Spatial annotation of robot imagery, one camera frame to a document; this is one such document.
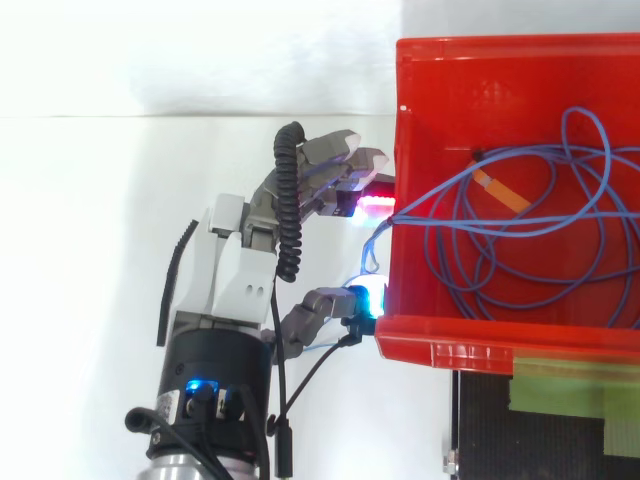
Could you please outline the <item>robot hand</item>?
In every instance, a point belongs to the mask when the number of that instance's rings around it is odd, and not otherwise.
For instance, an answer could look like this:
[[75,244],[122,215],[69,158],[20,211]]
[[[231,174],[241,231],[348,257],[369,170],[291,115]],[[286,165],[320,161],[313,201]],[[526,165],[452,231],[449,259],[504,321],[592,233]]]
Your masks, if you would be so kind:
[[298,122],[273,143],[274,167],[251,199],[221,194],[178,241],[161,300],[157,343],[167,358],[194,348],[214,328],[252,336],[295,358],[324,321],[371,323],[373,301],[363,286],[316,288],[273,330],[274,283],[296,281],[302,224],[312,215],[349,218],[372,185],[389,183],[388,157],[363,147],[349,129],[308,139]]

